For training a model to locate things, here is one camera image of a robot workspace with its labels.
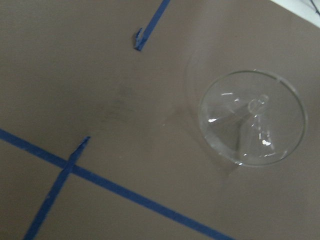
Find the clear glass funnel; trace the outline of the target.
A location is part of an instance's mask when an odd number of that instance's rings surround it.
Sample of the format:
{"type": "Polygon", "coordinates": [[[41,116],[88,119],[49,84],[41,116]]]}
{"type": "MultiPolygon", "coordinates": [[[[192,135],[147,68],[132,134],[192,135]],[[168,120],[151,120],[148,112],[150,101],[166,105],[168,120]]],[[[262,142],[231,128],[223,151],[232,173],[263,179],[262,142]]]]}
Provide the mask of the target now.
{"type": "Polygon", "coordinates": [[[303,140],[306,108],[294,86],[263,70],[239,70],[215,80],[198,107],[207,144],[236,165],[262,167],[291,155],[303,140]]]}

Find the brown paper table cover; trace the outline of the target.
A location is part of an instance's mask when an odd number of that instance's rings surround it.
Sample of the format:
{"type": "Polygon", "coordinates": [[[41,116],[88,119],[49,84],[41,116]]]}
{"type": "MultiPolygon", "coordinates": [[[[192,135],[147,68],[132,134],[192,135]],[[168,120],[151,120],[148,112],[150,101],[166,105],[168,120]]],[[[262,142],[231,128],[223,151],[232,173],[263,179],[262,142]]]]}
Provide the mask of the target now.
{"type": "Polygon", "coordinates": [[[269,0],[3,0],[0,128],[237,240],[320,237],[320,30],[269,0]],[[216,78],[287,79],[306,136],[265,167],[231,163],[199,131],[216,78]]]}

